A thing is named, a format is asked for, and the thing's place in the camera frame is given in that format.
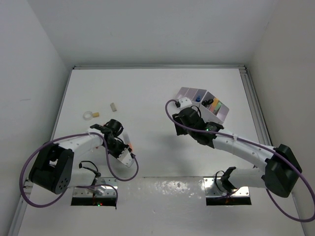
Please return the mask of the orange cap highlighter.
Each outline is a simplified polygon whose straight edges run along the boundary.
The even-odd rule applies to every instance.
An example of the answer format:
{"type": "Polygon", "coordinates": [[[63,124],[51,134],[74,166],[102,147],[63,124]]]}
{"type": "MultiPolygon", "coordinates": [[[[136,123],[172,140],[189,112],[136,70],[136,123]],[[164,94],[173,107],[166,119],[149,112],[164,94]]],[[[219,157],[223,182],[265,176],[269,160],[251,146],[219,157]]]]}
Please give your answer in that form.
{"type": "Polygon", "coordinates": [[[130,147],[131,149],[133,149],[132,144],[131,144],[131,141],[130,141],[130,137],[129,137],[129,135],[128,135],[127,132],[124,132],[124,133],[123,133],[123,139],[124,139],[124,142],[125,142],[127,145],[129,145],[129,147],[130,147]]]}

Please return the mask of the small black scissors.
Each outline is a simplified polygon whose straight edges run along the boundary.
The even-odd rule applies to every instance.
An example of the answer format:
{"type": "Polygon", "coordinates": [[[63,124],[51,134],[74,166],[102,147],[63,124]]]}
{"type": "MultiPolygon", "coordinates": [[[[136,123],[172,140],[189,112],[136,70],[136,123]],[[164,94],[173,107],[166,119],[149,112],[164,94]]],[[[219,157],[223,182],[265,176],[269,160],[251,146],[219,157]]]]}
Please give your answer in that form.
{"type": "Polygon", "coordinates": [[[201,105],[204,106],[204,107],[207,107],[207,106],[210,106],[213,102],[214,102],[213,99],[203,100],[201,105]]]}

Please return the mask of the clear tape roll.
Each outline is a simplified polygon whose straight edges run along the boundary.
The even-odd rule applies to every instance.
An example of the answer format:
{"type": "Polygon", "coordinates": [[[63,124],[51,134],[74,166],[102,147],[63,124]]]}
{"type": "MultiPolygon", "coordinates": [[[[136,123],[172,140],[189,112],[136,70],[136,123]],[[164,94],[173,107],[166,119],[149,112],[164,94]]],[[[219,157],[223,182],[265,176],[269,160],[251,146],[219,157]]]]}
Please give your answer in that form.
{"type": "Polygon", "coordinates": [[[91,111],[84,112],[83,119],[84,120],[91,120],[91,119],[93,119],[93,113],[91,111]]]}

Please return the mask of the orange pink highlighter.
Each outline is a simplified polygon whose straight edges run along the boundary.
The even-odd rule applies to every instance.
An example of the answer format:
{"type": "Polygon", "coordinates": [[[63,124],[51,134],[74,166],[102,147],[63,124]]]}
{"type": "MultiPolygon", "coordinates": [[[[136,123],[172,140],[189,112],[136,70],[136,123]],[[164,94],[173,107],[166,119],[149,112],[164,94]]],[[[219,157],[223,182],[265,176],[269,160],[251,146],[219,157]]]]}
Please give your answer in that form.
{"type": "Polygon", "coordinates": [[[218,102],[219,102],[219,99],[218,99],[218,98],[214,98],[214,101],[213,101],[213,103],[211,104],[209,110],[210,110],[210,111],[213,111],[213,110],[216,108],[218,102]]]}

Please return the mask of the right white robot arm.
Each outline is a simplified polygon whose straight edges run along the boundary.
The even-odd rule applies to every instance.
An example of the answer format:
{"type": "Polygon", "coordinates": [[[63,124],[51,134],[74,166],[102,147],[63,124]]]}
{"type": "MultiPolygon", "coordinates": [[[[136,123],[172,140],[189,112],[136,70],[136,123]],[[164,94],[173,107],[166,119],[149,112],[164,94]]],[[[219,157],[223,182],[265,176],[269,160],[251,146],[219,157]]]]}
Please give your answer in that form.
{"type": "Polygon", "coordinates": [[[221,124],[205,122],[191,107],[173,114],[172,118],[177,135],[190,135],[201,145],[229,152],[257,168],[229,167],[220,178],[220,186],[225,191],[251,186],[265,188],[282,198],[290,195],[298,180],[296,170],[302,170],[290,147],[264,146],[239,138],[221,124]]]}

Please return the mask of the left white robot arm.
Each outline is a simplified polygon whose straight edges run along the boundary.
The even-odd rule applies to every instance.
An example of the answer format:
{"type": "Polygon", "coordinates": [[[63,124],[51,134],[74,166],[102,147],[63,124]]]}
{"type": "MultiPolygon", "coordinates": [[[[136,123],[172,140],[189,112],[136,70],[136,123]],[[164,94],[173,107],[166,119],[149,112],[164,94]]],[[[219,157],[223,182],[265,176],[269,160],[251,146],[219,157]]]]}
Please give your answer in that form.
{"type": "Polygon", "coordinates": [[[54,194],[67,188],[94,185],[101,173],[98,169],[84,167],[83,156],[99,146],[107,147],[108,156],[131,167],[135,155],[131,146],[119,138],[123,129],[119,121],[111,119],[105,125],[90,126],[86,135],[47,145],[39,151],[29,180],[54,194]]]}

